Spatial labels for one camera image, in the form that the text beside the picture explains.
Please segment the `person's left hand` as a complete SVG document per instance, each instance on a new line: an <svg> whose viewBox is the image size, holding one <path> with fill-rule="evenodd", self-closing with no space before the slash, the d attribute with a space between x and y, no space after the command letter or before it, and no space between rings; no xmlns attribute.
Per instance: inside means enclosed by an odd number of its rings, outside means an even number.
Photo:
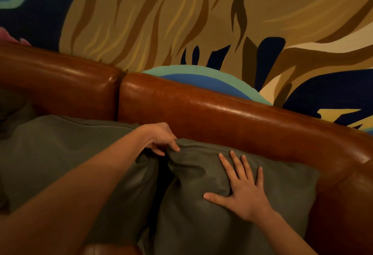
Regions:
<svg viewBox="0 0 373 255"><path fill-rule="evenodd" d="M177 137L166 122L145 124L137 129L146 137L145 148L151 150L153 146L157 146L162 151L165 148L171 148L175 152L180 151L179 146L176 144Z"/></svg>

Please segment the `person's right hand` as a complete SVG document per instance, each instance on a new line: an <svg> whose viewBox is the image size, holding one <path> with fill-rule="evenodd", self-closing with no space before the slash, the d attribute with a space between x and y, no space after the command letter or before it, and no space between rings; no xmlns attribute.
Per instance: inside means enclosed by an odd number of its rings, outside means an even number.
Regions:
<svg viewBox="0 0 373 255"><path fill-rule="evenodd" d="M222 154L218 154L218 158L226 171L226 175L230 182L230 169L233 167L226 157ZM247 183L231 183L232 194L229 196L231 202L229 206L223 206L232 212L234 212L241 219L246 221L251 221L251 215L254 210L259 208L270 207L269 201L265 195L264 189L256 187L253 172L250 168L250 165L247 161L245 155L241 156L241 161L245 166Z"/></svg>

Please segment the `olive green cushion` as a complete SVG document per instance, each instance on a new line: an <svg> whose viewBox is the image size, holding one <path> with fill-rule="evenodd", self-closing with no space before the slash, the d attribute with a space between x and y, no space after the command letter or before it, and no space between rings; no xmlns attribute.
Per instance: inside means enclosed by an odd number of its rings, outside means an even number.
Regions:
<svg viewBox="0 0 373 255"><path fill-rule="evenodd" d="M138 242L144 255L275 255L260 229L226 208L203 199L205 192L231 194L226 172L218 158L229 152L245 155L256 178L264 171L264 192L275 211L302 238L316 198L319 172L301 163L272 161L216 144L178 139L177 153L167 153L174 178L162 195L153 230Z"/></svg>
<svg viewBox="0 0 373 255"><path fill-rule="evenodd" d="M42 116L0 139L0 180L13 212L58 178L137 125ZM143 150L118 183L86 237L88 244L137 244L155 196L159 163Z"/></svg>

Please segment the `person's right forearm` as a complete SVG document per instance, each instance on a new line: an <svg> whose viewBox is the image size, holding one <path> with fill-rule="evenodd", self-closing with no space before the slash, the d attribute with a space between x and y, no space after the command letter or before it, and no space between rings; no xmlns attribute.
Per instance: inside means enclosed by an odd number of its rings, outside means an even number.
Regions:
<svg viewBox="0 0 373 255"><path fill-rule="evenodd" d="M276 255L318 255L272 208L254 210L251 221L262 231Z"/></svg>

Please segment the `person's left forearm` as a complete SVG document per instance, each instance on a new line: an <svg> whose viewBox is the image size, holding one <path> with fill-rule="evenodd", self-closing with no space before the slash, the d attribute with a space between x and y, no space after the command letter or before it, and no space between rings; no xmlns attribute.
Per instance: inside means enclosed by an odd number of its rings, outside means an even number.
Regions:
<svg viewBox="0 0 373 255"><path fill-rule="evenodd" d="M0 225L4 255L75 253L139 153L152 140L145 126L73 169Z"/></svg>

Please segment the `brown leather sofa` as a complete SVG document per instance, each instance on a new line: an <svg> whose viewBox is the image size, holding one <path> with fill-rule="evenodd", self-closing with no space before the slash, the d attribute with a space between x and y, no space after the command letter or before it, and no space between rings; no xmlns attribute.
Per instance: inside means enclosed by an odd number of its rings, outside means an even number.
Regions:
<svg viewBox="0 0 373 255"><path fill-rule="evenodd" d="M263 103L0 41L0 88L38 114L167 122L177 137L320 171L305 240L319 255L373 255L373 136Z"/></svg>

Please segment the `dark grey cushion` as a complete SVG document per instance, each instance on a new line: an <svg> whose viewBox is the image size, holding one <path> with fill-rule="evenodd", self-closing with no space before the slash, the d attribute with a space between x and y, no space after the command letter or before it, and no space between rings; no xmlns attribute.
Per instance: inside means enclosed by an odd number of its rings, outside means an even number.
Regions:
<svg viewBox="0 0 373 255"><path fill-rule="evenodd" d="M36 117L31 102L19 94L0 88L0 140L9 138L19 125Z"/></svg>

